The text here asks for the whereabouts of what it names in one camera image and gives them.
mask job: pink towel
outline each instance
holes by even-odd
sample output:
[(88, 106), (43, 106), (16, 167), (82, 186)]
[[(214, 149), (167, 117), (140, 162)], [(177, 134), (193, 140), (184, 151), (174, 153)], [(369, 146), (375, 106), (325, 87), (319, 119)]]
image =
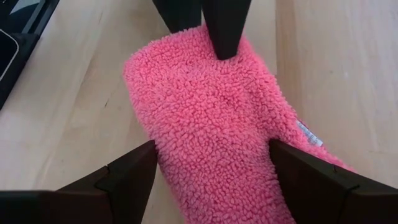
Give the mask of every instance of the pink towel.
[(346, 167), (308, 143), (244, 37), (237, 56), (220, 61), (206, 27), (169, 35), (135, 53), (124, 78), (187, 223), (294, 223), (269, 157), (272, 138)]

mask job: wooden floor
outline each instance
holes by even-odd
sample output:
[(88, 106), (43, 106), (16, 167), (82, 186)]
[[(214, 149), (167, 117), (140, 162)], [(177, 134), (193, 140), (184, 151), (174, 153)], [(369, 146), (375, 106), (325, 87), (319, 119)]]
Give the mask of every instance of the wooden floor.
[[(398, 187), (398, 2), (253, 0), (246, 34), (330, 151)], [(151, 1), (61, 0), (0, 111), (0, 189), (57, 189), (147, 141), (123, 63), (167, 34)], [(157, 173), (143, 223), (181, 223)]]

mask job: pink fleece fabric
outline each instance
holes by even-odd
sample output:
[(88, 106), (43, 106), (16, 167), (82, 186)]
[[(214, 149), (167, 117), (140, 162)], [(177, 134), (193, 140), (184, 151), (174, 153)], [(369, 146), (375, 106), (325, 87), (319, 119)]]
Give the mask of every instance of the pink fleece fabric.
[(135, 53), (124, 78), (187, 223), (295, 223), (269, 157), (272, 138), (347, 168), (308, 143), (244, 37), (237, 56), (220, 61), (206, 27), (169, 35)]

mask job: white label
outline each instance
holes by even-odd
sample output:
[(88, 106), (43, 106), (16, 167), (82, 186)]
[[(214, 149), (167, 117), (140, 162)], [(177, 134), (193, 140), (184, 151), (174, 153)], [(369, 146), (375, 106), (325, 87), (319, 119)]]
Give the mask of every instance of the white label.
[(313, 146), (321, 146), (323, 142), (321, 139), (318, 139), (304, 124), (302, 124), (299, 120), (297, 120), (298, 127), (304, 132), (306, 137), (308, 138), (308, 142)]

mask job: black object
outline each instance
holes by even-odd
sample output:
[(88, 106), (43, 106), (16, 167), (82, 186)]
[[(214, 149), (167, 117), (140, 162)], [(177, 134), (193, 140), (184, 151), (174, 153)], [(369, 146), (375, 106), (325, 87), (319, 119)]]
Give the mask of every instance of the black object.
[(398, 190), (307, 154), (269, 143), (286, 204), (301, 223), (398, 223)]
[[(0, 68), (0, 109), (59, 2), (40, 0), (37, 4), (12, 12), (18, 1), (0, 0), (0, 39), (7, 39), (0, 42), (0, 65), (8, 65)], [(14, 50), (7, 46), (11, 41), (17, 43)]]
[(0, 223), (141, 223), (156, 166), (149, 141), (58, 191), (0, 192)]
[(153, 0), (153, 2), (173, 33), (199, 26), (202, 8), (217, 58), (226, 60), (236, 55), (251, 0)]
[(153, 0), (171, 33), (201, 24), (201, 0)]

